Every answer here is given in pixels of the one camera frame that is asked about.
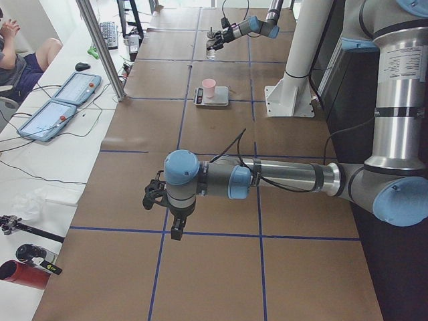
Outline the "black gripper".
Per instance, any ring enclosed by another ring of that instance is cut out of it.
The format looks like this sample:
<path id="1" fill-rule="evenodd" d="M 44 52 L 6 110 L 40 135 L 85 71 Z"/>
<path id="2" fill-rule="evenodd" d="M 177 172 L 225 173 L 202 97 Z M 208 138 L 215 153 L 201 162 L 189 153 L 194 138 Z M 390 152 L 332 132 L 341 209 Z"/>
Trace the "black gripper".
<path id="1" fill-rule="evenodd" d="M 187 217 L 190 216 L 194 210 L 194 206 L 188 206 L 185 208 L 170 208 L 170 212 L 174 217 L 173 225 L 171 227 L 171 239 L 176 241 L 180 241 L 182 239 L 183 229 L 185 228 Z"/>
<path id="2" fill-rule="evenodd" d="M 215 51 L 223 49 L 225 43 L 230 43 L 234 40 L 232 28 L 227 28 L 222 31 L 216 31 L 216 42 L 214 45 Z"/>

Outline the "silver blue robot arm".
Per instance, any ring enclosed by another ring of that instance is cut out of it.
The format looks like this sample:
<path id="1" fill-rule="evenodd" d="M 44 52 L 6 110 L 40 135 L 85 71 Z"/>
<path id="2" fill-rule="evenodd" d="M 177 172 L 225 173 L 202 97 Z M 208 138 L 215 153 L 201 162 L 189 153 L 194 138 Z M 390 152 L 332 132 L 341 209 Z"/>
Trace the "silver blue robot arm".
<path id="1" fill-rule="evenodd" d="M 342 197 L 391 225 L 427 217 L 427 179 L 419 137 L 427 91 L 427 2 L 347 1 L 344 49 L 378 49 L 372 154 L 362 164 L 287 163 L 220 154 L 201 162 L 187 150 L 164 162 L 162 203 L 173 214 L 171 237 L 180 239 L 197 195 L 247 197 L 265 182 L 297 193 Z"/>
<path id="2" fill-rule="evenodd" d="M 208 52 L 217 51 L 223 48 L 225 43 L 230 43 L 244 35 L 256 33 L 269 38 L 276 38 L 280 28 L 278 20 L 282 9 L 283 1 L 272 1 L 264 21 L 259 20 L 256 16 L 245 17 L 239 23 L 230 23 L 226 18 L 224 10 L 221 18 L 222 29 L 214 32 L 212 29 L 207 32 L 206 49 Z"/>

